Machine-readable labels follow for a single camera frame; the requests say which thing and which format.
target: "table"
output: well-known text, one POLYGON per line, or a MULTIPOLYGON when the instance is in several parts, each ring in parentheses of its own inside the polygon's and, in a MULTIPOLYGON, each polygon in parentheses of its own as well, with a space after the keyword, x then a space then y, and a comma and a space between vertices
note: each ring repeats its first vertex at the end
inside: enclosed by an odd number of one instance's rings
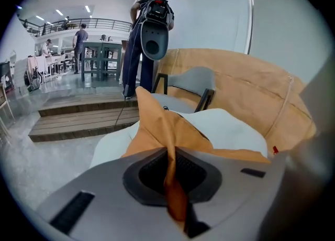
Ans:
POLYGON ((104 74, 116 73, 116 81, 119 81, 121 73, 121 50, 122 45, 106 41, 84 41, 83 52, 82 52, 82 82, 85 81, 85 73, 90 73, 91 76, 96 74, 96 78, 99 81, 103 79, 104 74), (86 57, 85 48, 91 49, 95 52, 96 57, 86 57), (108 58, 110 52, 117 52, 117 58, 108 58), (91 70, 85 71, 85 61, 90 61, 91 70), (96 70, 93 69, 93 63, 96 61, 96 70), (108 63, 116 62, 116 68, 109 69, 108 63))

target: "balcony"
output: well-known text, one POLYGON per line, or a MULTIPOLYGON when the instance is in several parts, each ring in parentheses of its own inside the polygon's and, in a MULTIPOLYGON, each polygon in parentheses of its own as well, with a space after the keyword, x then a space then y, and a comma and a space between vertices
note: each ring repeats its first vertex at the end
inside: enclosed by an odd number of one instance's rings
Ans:
POLYGON ((86 29, 111 29, 123 32, 131 31, 131 23, 113 19, 104 18, 78 18, 71 20, 62 20, 52 24, 38 26, 34 23, 20 19, 26 31, 33 37, 44 36, 57 31, 78 30, 81 24, 86 24, 86 29))

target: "gray floor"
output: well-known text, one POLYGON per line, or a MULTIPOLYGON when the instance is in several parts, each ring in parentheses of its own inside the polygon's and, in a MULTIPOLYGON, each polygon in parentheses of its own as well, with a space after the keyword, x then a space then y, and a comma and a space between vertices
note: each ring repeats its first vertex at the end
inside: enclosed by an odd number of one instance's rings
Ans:
MULTIPOLYGON (((48 82, 40 90, 23 96, 23 100, 31 98, 30 101, 34 103, 35 99, 45 100, 46 97, 43 95, 63 90, 75 93, 109 93, 121 92, 122 87, 113 77, 107 81, 97 82, 88 74, 82 83, 80 74, 69 73, 61 80, 48 82)), ((17 91, 14 91, 9 96, 13 105, 13 101, 18 100, 16 95, 17 91)), ((12 194, 17 200, 33 209, 36 209, 50 193, 89 168, 94 149, 103 137, 33 143, 28 133, 39 117, 36 111, 17 117, 16 122, 11 123, 9 128, 10 144, 3 145, 0 151, 2 173, 12 194)))

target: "chair backrest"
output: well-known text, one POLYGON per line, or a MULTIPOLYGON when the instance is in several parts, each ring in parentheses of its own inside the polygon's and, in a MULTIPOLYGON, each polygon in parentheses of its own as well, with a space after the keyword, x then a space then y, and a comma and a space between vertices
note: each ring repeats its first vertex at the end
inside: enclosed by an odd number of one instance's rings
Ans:
POLYGON ((167 79, 168 86, 174 86, 202 96, 206 89, 215 90, 214 71, 206 67, 195 67, 183 74, 171 74, 167 79))

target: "man in gray shirt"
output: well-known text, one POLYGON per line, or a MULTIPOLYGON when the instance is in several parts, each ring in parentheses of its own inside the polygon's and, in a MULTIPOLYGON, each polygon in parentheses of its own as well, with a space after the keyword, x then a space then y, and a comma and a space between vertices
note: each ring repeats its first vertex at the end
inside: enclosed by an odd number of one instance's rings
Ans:
POLYGON ((74 48, 74 59, 75 59, 75 71, 74 74, 78 74, 78 63, 80 60, 80 54, 83 51, 83 41, 87 40, 88 34, 85 30, 86 24, 81 24, 79 31, 73 37, 72 46, 74 48))

